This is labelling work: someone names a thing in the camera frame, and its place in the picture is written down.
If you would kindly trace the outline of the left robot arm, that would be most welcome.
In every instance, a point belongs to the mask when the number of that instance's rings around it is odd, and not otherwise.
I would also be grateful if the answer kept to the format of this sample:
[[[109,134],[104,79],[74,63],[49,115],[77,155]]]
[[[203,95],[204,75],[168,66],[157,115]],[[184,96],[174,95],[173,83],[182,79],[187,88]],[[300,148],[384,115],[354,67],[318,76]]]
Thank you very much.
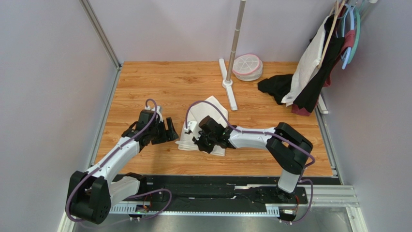
[[[119,171],[144,147],[178,139],[170,117],[162,117],[160,106],[146,107],[139,119],[121,135],[118,143],[99,162],[70,177],[65,212],[74,222],[101,224],[117,203],[148,193],[147,178],[127,173],[115,181]]]

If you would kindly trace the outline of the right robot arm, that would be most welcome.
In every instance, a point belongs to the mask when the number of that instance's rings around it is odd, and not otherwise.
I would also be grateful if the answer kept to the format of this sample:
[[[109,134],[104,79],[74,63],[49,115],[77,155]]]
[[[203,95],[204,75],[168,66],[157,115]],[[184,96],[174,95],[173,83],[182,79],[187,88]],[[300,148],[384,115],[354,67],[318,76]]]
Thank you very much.
[[[226,127],[210,116],[200,122],[190,121],[184,132],[193,135],[192,141],[200,151],[211,153],[214,148],[256,148],[268,151],[282,168],[278,188],[286,193],[294,189],[309,165],[313,144],[287,123],[267,129],[247,129],[228,124]]]

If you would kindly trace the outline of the white cloth napkin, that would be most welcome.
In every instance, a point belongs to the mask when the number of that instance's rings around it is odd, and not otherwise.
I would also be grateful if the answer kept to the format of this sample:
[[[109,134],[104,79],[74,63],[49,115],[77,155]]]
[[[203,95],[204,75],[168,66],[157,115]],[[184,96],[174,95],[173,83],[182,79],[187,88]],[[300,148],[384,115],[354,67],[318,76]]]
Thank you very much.
[[[206,116],[210,116],[219,124],[226,127],[228,126],[228,123],[226,122],[228,115],[228,110],[223,107],[214,96],[210,96],[206,100],[199,101],[198,103],[193,103],[186,112],[180,139],[176,142],[177,148],[182,151],[199,151],[197,145],[192,141],[192,138],[199,135],[200,121]],[[183,131],[189,121],[197,121],[197,127],[194,134],[185,134]]]

